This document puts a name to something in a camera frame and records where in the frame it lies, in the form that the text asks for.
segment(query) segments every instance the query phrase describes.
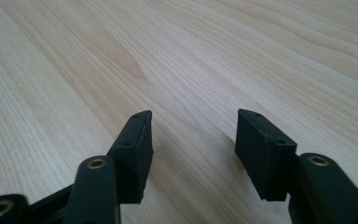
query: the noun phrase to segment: wood grain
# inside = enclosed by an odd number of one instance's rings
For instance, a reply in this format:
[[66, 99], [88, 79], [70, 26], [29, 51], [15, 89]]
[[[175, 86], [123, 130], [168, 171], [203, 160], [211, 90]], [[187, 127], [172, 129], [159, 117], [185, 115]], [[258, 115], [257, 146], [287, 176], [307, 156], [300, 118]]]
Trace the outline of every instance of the wood grain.
[[122, 223], [289, 223], [234, 154], [239, 108], [358, 186], [358, 1], [0, 0], [0, 195], [66, 187], [151, 109]]

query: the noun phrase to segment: black plastic part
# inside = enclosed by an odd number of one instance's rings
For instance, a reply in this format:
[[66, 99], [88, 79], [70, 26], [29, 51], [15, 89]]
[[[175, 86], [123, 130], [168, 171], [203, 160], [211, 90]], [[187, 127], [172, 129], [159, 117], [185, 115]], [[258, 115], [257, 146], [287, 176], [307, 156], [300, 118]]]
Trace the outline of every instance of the black plastic part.
[[152, 112], [144, 111], [127, 121], [107, 153], [115, 159], [119, 203], [140, 203], [153, 158]]
[[284, 201], [290, 169], [296, 160], [296, 142], [264, 116], [240, 109], [235, 153], [261, 199]]
[[108, 156], [83, 161], [66, 206], [63, 224], [120, 223], [114, 160]]
[[30, 206], [30, 223], [62, 223], [65, 206], [71, 195], [72, 185], [61, 189]]
[[358, 223], [358, 188], [333, 160], [314, 153], [302, 154], [297, 178], [315, 223]]
[[0, 196], [0, 223], [27, 223], [28, 202], [20, 194]]
[[314, 224], [315, 217], [313, 216], [310, 204], [302, 191], [302, 188], [295, 184], [290, 190], [289, 214], [293, 224]]

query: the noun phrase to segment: wooden table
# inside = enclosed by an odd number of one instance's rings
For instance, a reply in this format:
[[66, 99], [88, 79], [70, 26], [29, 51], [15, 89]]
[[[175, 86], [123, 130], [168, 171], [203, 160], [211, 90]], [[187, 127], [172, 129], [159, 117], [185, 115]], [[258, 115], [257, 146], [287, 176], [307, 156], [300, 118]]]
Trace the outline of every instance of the wooden table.
[[0, 1], [0, 195], [70, 185], [150, 109], [145, 197], [122, 223], [289, 223], [234, 153], [239, 108], [358, 186], [358, 1]]

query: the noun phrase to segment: tabletop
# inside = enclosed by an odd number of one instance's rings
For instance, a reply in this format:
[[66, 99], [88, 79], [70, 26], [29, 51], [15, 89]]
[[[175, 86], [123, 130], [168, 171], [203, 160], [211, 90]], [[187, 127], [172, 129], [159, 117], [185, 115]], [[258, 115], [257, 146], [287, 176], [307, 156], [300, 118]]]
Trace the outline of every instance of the tabletop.
[[0, 0], [0, 195], [70, 185], [152, 110], [122, 223], [290, 223], [234, 153], [240, 108], [358, 187], [358, 1]]

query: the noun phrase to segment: black bracket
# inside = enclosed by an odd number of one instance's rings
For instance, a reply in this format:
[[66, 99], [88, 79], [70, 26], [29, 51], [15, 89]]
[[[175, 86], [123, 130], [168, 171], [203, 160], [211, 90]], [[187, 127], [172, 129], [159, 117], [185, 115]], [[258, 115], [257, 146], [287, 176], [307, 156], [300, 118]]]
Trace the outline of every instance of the black bracket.
[[130, 117], [106, 156], [84, 160], [75, 184], [28, 205], [0, 196], [0, 223], [120, 223], [121, 203], [140, 203], [153, 158], [152, 112]]
[[296, 142], [264, 116], [239, 110], [235, 153], [262, 200], [285, 201], [293, 223], [358, 224], [358, 188], [333, 160], [296, 154]]

